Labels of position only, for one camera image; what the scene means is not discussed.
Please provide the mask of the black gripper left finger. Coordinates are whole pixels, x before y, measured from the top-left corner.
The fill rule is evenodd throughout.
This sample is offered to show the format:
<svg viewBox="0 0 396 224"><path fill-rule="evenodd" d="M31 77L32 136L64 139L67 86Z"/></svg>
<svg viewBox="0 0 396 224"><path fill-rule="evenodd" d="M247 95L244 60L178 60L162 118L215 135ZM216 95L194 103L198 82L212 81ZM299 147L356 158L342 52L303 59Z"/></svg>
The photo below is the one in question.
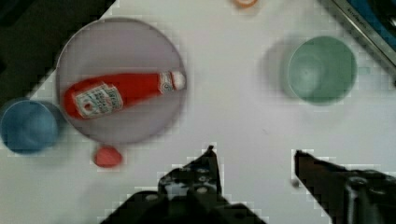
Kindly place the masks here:
<svg viewBox="0 0 396 224"><path fill-rule="evenodd" d="M158 191L169 201L176 197L185 197L190 189L199 188L213 189L217 194L222 192L219 164L213 146L209 146L200 157L190 163L164 175L158 184Z"/></svg>

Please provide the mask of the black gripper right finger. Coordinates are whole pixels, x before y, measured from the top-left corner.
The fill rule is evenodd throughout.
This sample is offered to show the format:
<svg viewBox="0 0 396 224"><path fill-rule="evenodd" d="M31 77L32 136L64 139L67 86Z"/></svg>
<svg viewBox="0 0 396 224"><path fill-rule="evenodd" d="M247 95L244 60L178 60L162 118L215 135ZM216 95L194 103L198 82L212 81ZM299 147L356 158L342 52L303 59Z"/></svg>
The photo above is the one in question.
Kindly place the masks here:
<svg viewBox="0 0 396 224"><path fill-rule="evenodd" d="M348 170L298 150L294 172L332 224L396 224L395 177Z"/></svg>

